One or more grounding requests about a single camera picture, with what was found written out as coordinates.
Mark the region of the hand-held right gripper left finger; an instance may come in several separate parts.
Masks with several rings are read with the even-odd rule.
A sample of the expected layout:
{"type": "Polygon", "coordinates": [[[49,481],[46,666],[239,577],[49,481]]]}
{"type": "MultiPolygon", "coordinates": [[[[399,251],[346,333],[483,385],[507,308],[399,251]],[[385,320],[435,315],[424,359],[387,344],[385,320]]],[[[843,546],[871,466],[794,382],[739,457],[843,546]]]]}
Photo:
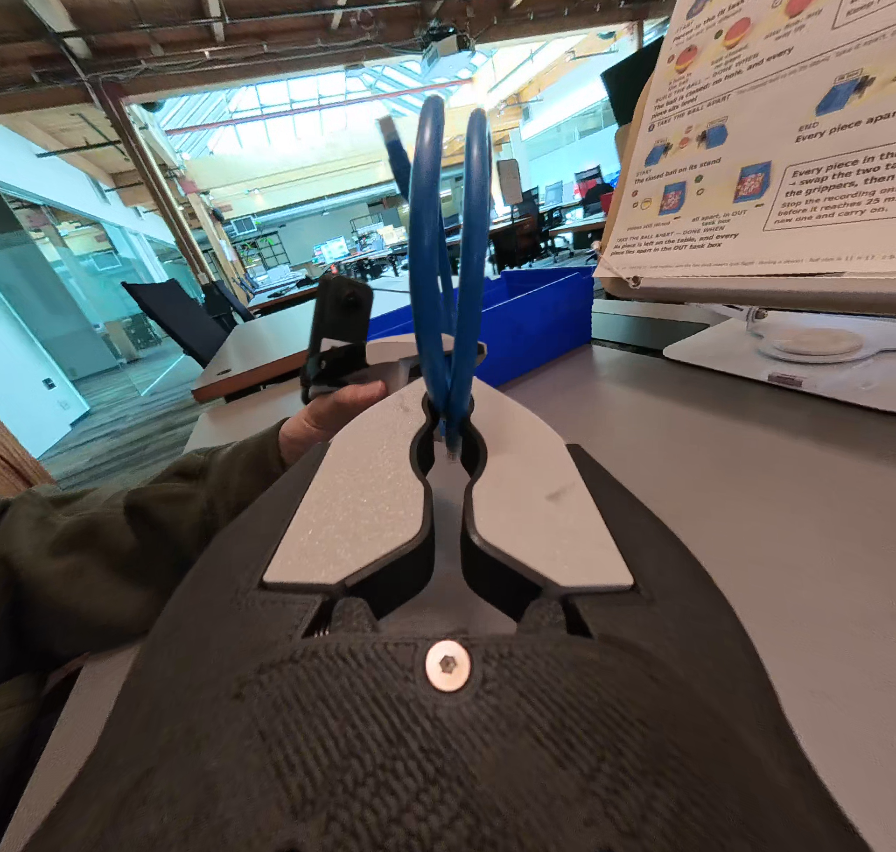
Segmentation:
{"type": "Polygon", "coordinates": [[[338,432],[261,578],[264,589],[364,600],[377,619],[434,572],[434,417],[422,379],[338,432]]]}

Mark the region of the white stand base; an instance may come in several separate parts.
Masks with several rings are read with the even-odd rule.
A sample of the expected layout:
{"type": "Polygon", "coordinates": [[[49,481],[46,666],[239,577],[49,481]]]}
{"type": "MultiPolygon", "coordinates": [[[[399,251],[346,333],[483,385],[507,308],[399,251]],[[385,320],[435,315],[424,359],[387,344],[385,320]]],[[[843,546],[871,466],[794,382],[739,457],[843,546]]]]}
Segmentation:
{"type": "Polygon", "coordinates": [[[895,320],[752,309],[663,351],[666,359],[887,413],[895,320]]]}

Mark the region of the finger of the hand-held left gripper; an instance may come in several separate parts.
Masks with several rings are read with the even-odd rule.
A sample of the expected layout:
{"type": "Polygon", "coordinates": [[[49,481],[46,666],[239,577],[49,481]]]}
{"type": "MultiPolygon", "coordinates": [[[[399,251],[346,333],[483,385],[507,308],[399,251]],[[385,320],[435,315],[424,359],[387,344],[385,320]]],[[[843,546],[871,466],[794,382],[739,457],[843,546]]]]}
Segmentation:
{"type": "Polygon", "coordinates": [[[387,391],[399,391],[420,377],[420,354],[414,336],[389,336],[366,342],[365,383],[381,382],[387,391]]]}
{"type": "MultiPolygon", "coordinates": [[[[448,377],[449,378],[454,373],[454,362],[456,360],[455,354],[457,353],[456,340],[451,339],[451,341],[452,341],[451,351],[448,352],[448,377]]],[[[476,371],[478,370],[479,366],[482,365],[483,361],[486,359],[487,353],[488,353],[487,344],[481,340],[478,341],[476,343],[476,355],[475,355],[475,359],[473,361],[474,365],[473,365],[472,375],[476,375],[476,371]]]]}

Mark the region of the black monitor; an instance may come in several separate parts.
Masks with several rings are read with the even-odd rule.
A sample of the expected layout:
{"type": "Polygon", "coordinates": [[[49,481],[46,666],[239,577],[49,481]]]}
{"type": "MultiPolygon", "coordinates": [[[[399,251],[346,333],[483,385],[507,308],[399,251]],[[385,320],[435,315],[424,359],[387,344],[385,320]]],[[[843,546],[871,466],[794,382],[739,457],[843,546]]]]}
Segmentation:
{"type": "Polygon", "coordinates": [[[664,41],[665,37],[660,36],[601,72],[601,82],[618,127],[632,122],[637,102],[651,79],[664,41]]]}

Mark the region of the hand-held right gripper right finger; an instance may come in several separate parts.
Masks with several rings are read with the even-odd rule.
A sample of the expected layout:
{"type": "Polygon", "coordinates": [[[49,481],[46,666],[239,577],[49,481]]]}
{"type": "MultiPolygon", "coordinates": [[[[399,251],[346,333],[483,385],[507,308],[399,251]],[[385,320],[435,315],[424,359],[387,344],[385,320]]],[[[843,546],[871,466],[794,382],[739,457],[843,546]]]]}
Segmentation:
{"type": "Polygon", "coordinates": [[[627,592],[635,581],[563,438],[474,380],[462,425],[462,574],[514,622],[537,599],[627,592]]]}

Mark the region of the ceiling projector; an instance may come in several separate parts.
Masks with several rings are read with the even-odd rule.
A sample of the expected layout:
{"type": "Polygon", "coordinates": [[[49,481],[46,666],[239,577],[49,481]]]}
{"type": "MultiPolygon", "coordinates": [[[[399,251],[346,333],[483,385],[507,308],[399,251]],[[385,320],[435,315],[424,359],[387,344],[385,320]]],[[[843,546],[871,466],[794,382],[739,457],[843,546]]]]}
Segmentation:
{"type": "Polygon", "coordinates": [[[475,38],[452,23],[431,20],[420,36],[420,72],[449,76],[473,64],[475,38]]]}

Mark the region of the blue plastic bin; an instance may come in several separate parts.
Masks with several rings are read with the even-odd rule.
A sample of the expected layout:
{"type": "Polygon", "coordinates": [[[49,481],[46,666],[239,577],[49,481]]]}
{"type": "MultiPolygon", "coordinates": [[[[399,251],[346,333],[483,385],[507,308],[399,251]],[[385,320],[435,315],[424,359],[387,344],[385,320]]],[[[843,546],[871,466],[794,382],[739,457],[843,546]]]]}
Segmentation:
{"type": "Polygon", "coordinates": [[[588,345],[592,269],[519,268],[484,280],[479,340],[487,348],[475,376],[499,387],[588,345]]]}

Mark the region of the white desk wood edge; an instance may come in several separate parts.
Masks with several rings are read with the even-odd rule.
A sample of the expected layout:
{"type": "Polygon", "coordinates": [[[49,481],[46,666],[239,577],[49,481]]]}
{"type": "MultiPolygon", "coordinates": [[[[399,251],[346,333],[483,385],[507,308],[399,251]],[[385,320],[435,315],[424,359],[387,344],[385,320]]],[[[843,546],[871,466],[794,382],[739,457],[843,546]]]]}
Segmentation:
{"type": "MultiPolygon", "coordinates": [[[[378,289],[369,331],[398,331],[409,320],[407,290],[378,289]]],[[[235,399],[253,394],[280,380],[294,378],[308,357],[317,288],[301,295],[300,302],[237,326],[203,369],[191,391],[198,403],[235,399]]]]}

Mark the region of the person's left hand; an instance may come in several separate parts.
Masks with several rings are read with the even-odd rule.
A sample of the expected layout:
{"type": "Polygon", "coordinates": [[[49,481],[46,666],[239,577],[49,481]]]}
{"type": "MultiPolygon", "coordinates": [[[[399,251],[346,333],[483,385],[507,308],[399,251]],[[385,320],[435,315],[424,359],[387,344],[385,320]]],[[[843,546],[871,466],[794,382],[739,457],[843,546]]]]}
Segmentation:
{"type": "Polygon", "coordinates": [[[382,380],[351,384],[321,395],[285,420],[278,432],[278,450],[285,466],[297,463],[320,443],[328,443],[365,410],[386,398],[382,380]]]}

